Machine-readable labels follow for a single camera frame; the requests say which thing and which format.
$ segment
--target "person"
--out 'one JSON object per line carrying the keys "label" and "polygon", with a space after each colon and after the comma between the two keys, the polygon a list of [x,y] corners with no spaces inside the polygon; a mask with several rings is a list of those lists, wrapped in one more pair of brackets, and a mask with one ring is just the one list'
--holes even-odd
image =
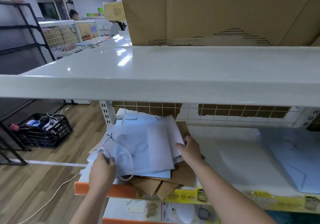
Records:
{"label": "person", "polygon": [[78,12],[76,12],[75,10],[71,9],[69,11],[69,16],[70,16],[70,19],[71,20],[74,20],[74,21],[78,21],[79,20],[79,14]]}
{"label": "person", "polygon": [[110,35],[115,36],[119,34],[119,31],[124,31],[126,29],[126,25],[120,21],[110,21],[112,23],[110,27]]}
{"label": "person", "polygon": [[[190,136],[186,145],[176,144],[184,161],[193,169],[223,224],[276,224],[252,200],[226,182],[201,158],[199,144]],[[69,224],[95,224],[106,194],[116,176],[114,158],[109,163],[102,153],[91,167],[89,192]]]}

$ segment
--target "black plastic crate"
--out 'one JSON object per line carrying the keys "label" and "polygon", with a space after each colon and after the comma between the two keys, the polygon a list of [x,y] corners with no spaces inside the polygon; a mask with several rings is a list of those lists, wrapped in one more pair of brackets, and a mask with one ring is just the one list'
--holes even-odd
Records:
{"label": "black plastic crate", "polygon": [[[58,122],[49,130],[42,129],[41,127],[49,122],[50,116],[52,116],[51,119],[56,118]],[[29,120],[38,121],[40,119],[39,127],[28,127],[28,129],[22,129],[15,132],[22,144],[30,145],[32,147],[56,149],[73,131],[64,114],[49,114],[48,116],[43,113],[35,113],[19,124],[19,126],[25,126]]]}

